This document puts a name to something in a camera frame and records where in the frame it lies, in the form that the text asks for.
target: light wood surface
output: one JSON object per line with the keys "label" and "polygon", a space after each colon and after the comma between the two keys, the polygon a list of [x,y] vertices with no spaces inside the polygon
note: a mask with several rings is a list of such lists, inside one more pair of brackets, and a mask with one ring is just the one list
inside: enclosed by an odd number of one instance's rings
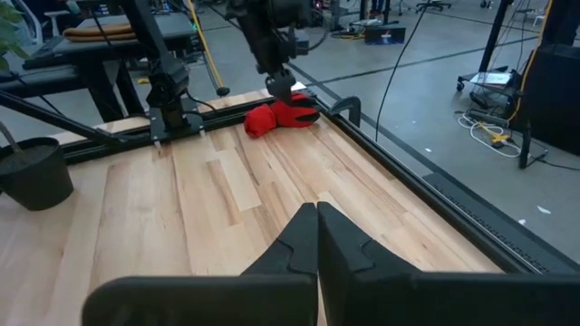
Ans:
{"label": "light wood surface", "polygon": [[[305,88],[305,86],[301,82],[297,82],[293,87],[292,90],[301,90]],[[232,105],[237,105],[240,103],[246,103],[249,101],[257,101],[264,98],[272,97],[266,89],[259,90],[259,91],[251,91],[244,94],[233,95],[226,98],[208,101],[208,104],[214,107],[216,110],[224,109]],[[211,112],[211,108],[206,105],[199,104],[198,105],[199,112]],[[149,119],[134,117],[128,118],[125,120],[117,120],[112,122],[103,123],[98,126],[94,126],[94,128],[103,129],[109,132],[119,132],[124,131],[127,129],[136,129],[143,126],[149,126]],[[85,139],[83,136],[79,136],[77,134],[73,134],[71,132],[62,132],[56,135],[51,135],[50,137],[57,139],[61,144],[67,144],[74,141],[79,141]]]}
{"label": "light wood surface", "polygon": [[125,275],[239,274],[319,200],[422,270],[500,272],[325,119],[261,139],[237,125],[70,171],[75,191],[52,209],[0,197],[0,324],[78,325],[88,293]]}

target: concrete floor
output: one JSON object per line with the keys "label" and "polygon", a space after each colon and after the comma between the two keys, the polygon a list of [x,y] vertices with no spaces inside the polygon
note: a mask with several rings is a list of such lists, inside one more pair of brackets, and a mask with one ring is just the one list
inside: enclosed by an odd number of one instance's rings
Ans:
{"label": "concrete floor", "polygon": [[[356,0],[344,2],[343,7],[358,10],[353,1]],[[530,7],[540,8],[545,2],[532,0]],[[223,13],[225,8],[216,9]],[[456,122],[454,112],[469,107],[468,94],[472,90],[467,85],[463,93],[456,92],[457,76],[479,67],[495,13],[493,7],[479,8],[479,1],[459,0],[450,10],[424,15],[387,96],[380,122],[388,130],[388,137],[381,135],[379,142],[418,175],[429,174],[433,166],[439,167],[515,220],[525,220],[526,228],[580,262],[577,236],[580,221],[575,219],[580,211],[577,192],[580,173],[544,164],[519,170],[514,159],[503,158],[481,146]],[[356,17],[346,16],[341,22],[347,24]],[[414,12],[404,12],[401,17],[391,15],[392,20],[400,20],[409,28],[408,35],[417,17]],[[221,77],[232,94],[263,88],[265,76],[256,73],[255,60],[242,33],[210,8],[205,8],[200,19]],[[519,29],[522,19],[517,17],[514,28],[504,34],[502,46],[495,51],[495,66],[514,67],[520,49],[523,49],[521,62],[527,59],[539,31],[532,21],[524,22],[526,30],[522,34]],[[312,39],[322,34],[320,29],[309,33]],[[293,66],[296,79],[312,86],[329,103],[339,97],[358,96],[365,115],[362,129],[374,137],[382,93],[401,48],[402,45],[367,46],[362,41],[329,38],[310,55],[294,60]],[[193,94],[202,100],[217,97],[202,64],[192,64],[190,76]],[[149,86],[136,88],[144,99]],[[87,91],[55,94],[48,99],[80,122],[93,125],[101,121]],[[58,131],[11,111],[0,112],[18,139]],[[549,150],[550,162],[580,168],[578,157],[552,147]],[[534,146],[532,152],[539,154],[541,149]]]}

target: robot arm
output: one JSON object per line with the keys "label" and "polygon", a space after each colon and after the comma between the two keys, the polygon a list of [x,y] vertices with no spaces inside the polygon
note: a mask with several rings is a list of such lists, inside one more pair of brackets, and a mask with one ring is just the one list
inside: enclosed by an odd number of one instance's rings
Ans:
{"label": "robot arm", "polygon": [[[227,18],[236,18],[256,57],[258,73],[266,73],[269,93],[281,101],[291,100],[290,88],[296,83],[284,66],[291,58],[307,54],[307,46],[297,46],[295,28],[310,24],[307,0],[229,0]],[[281,32],[279,28],[288,28]]]}
{"label": "robot arm", "polygon": [[[181,105],[187,90],[189,74],[183,64],[168,51],[161,31],[146,1],[117,0],[130,21],[139,42],[145,47],[150,63],[151,92],[147,103],[160,108],[166,129],[189,125]],[[274,97],[289,102],[295,77],[284,63],[307,46],[298,45],[295,28],[309,24],[308,0],[229,0],[228,16],[236,18],[256,57],[259,73],[267,73],[266,87]],[[287,27],[287,32],[279,28]]]}

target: red cloth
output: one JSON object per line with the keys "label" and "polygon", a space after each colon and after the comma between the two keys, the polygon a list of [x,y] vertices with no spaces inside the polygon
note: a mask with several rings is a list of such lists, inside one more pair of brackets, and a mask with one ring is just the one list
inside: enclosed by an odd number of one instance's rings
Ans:
{"label": "red cloth", "polygon": [[262,104],[247,113],[244,127],[251,138],[258,138],[276,127],[276,117],[267,104]]}
{"label": "red cloth", "polygon": [[303,94],[292,95],[292,104],[275,101],[270,109],[275,115],[278,126],[303,128],[311,126],[320,117],[320,113],[313,108],[315,101]]}
{"label": "red cloth", "polygon": [[294,94],[292,104],[275,101],[262,104],[246,115],[244,126],[251,138],[259,138],[276,127],[303,128],[312,125],[320,117],[316,102],[303,94]]}

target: black plant pot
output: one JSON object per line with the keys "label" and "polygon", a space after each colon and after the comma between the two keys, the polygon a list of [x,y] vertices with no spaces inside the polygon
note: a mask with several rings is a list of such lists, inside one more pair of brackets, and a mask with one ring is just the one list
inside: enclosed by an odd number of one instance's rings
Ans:
{"label": "black plant pot", "polygon": [[73,192],[56,139],[35,138],[18,143],[24,157],[7,146],[0,149],[0,189],[31,211],[58,205]]}

